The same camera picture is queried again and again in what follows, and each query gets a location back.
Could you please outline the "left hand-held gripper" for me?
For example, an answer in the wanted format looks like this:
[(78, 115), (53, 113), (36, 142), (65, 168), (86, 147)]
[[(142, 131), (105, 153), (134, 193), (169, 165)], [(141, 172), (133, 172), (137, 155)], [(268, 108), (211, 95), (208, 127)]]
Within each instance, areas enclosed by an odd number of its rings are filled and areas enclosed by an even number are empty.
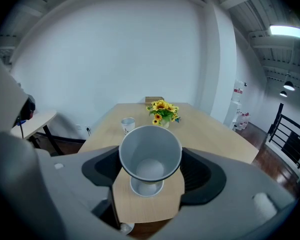
[(18, 123), (30, 120), (35, 109), (34, 98), (23, 91), (0, 59), (0, 132), (9, 132)]

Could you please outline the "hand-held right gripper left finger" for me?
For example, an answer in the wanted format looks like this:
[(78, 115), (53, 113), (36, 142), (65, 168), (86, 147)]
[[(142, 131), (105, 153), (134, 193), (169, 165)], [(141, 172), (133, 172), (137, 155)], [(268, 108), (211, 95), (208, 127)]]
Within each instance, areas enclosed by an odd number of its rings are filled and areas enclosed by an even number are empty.
[(75, 196), (48, 152), (0, 132), (4, 230), (22, 240), (122, 240)]

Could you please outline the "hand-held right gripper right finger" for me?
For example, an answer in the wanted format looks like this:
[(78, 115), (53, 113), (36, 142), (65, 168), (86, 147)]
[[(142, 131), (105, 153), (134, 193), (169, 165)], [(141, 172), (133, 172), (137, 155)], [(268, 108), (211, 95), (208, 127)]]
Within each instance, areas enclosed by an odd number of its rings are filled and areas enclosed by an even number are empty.
[(184, 148), (185, 192), (177, 215), (155, 240), (266, 240), (297, 200), (258, 167)]

